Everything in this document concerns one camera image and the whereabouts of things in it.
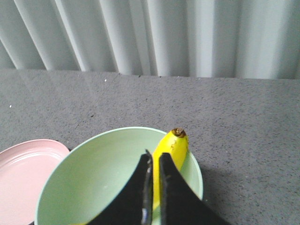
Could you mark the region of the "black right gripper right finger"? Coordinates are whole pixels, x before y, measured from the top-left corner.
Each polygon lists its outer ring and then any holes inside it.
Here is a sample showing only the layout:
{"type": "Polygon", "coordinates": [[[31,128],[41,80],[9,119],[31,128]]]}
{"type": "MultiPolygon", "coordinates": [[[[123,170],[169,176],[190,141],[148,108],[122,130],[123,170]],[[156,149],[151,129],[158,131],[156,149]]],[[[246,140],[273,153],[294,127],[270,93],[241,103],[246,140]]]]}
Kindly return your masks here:
{"type": "Polygon", "coordinates": [[[159,158],[162,225],[228,225],[186,183],[169,153],[159,158]]]}

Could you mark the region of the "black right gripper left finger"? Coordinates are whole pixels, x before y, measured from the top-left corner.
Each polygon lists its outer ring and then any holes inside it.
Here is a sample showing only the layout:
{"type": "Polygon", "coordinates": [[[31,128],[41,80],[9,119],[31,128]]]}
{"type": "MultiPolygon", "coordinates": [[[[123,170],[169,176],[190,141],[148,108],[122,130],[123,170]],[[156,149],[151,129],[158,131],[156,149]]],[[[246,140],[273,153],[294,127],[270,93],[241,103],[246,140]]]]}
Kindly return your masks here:
{"type": "Polygon", "coordinates": [[[153,160],[148,150],[118,195],[89,225],[150,225],[153,212],[153,160]]]}

